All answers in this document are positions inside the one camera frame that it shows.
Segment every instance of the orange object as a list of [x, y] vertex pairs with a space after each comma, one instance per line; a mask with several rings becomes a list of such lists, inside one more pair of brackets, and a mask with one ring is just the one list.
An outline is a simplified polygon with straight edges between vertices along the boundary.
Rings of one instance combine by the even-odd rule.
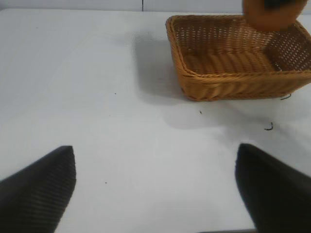
[[191, 100], [276, 98], [311, 83], [311, 37], [299, 22], [258, 32], [243, 16], [173, 16], [166, 27]]
[[295, 23], [308, 0], [296, 0], [274, 10], [264, 8], [263, 0], [243, 0], [246, 21], [259, 31], [280, 31]]

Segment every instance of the basket rim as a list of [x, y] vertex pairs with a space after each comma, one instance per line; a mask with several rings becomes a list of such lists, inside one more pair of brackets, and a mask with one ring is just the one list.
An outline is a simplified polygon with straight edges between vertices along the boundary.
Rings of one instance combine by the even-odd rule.
[[[264, 79], [264, 76], [269, 75], [270, 77], [273, 76], [276, 79], [311, 79], [311, 70], [291, 70], [291, 71], [270, 71], [270, 72], [237, 72], [237, 73], [221, 73], [221, 74], [198, 74], [190, 69], [187, 68], [187, 65], [184, 61], [184, 58], [182, 56], [181, 48], [179, 44], [177, 43], [177, 37], [176, 32], [174, 29], [174, 23], [178, 19], [243, 19], [243, 15], [175, 15], [171, 16], [166, 21], [166, 28], [167, 28], [167, 34], [168, 39], [171, 43], [171, 49], [173, 53], [177, 52], [177, 58], [179, 59], [179, 62], [182, 65], [182, 72], [184, 76], [187, 76], [190, 79], [193, 79], [193, 81], [196, 82], [227, 82], [227, 79], [229, 78], [231, 81], [240, 81], [241, 79], [247, 78], [260, 78]], [[301, 25], [301, 23], [296, 20], [294, 26], [297, 27], [297, 29], [303, 34], [306, 40], [308, 40], [309, 43], [311, 43], [311, 36], [308, 33], [308, 31]]]

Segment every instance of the white table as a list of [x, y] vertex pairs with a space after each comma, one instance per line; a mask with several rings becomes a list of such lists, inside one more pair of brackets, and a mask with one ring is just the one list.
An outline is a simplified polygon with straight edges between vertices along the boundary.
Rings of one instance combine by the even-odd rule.
[[283, 101], [188, 101], [170, 15], [0, 12], [0, 179], [73, 145], [77, 185], [57, 233], [252, 228], [234, 178], [242, 141], [311, 175], [311, 85]]

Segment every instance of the wicker basket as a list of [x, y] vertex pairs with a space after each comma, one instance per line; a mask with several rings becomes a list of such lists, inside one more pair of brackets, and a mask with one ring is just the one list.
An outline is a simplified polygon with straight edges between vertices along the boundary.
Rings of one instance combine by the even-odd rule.
[[166, 27], [191, 100], [276, 98], [311, 82], [311, 37], [299, 22], [265, 33], [243, 16], [173, 16]]

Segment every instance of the white wall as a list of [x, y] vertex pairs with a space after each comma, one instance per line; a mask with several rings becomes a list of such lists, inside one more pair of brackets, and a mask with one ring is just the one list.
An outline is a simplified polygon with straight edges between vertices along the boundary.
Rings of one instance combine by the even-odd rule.
[[0, 0], [0, 8], [141, 11], [141, 0]]
[[[0, 0], [0, 9], [87, 9], [164, 12], [240, 13], [242, 0]], [[311, 0], [305, 14], [311, 14]]]
[[239, 13], [242, 11], [242, 0], [144, 0], [144, 10]]

